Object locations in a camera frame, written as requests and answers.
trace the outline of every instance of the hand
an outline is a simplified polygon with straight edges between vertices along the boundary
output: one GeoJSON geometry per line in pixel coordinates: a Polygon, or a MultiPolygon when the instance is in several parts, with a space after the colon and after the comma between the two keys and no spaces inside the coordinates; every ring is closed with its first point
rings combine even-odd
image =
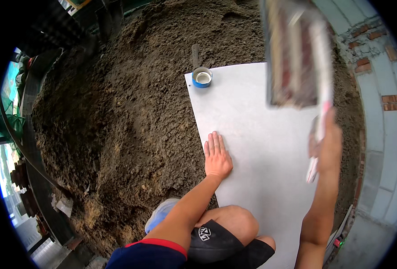
{"type": "Polygon", "coordinates": [[[331,108],[325,115],[325,137],[320,143],[318,155],[318,172],[337,173],[341,169],[342,130],[335,123],[335,109],[331,108]]]}
{"type": "Polygon", "coordinates": [[[216,131],[207,136],[204,143],[204,154],[206,155],[205,170],[207,176],[216,176],[223,180],[233,169],[233,161],[224,146],[224,139],[216,131]]]}

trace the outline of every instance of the navy shirt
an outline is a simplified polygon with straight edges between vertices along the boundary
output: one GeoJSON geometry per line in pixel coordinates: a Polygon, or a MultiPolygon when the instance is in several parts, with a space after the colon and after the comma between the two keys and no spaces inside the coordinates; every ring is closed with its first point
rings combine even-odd
{"type": "Polygon", "coordinates": [[[116,249],[106,269],[184,268],[186,250],[172,241],[143,239],[116,249]]]}

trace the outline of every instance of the logo on shorts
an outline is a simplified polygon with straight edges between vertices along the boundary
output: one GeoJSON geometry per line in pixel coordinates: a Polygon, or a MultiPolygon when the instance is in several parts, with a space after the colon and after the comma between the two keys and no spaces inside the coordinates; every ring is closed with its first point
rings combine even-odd
{"type": "Polygon", "coordinates": [[[211,238],[211,235],[211,229],[207,227],[200,227],[200,229],[198,229],[198,236],[202,241],[209,240],[211,238]]]}

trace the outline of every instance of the black shorts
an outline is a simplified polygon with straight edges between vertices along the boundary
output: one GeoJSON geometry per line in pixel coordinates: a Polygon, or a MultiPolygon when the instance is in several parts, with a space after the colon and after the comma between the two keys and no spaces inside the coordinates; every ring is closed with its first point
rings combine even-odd
{"type": "Polygon", "coordinates": [[[192,230],[185,268],[255,269],[274,253],[271,246],[257,239],[244,247],[232,233],[211,219],[192,230]]]}

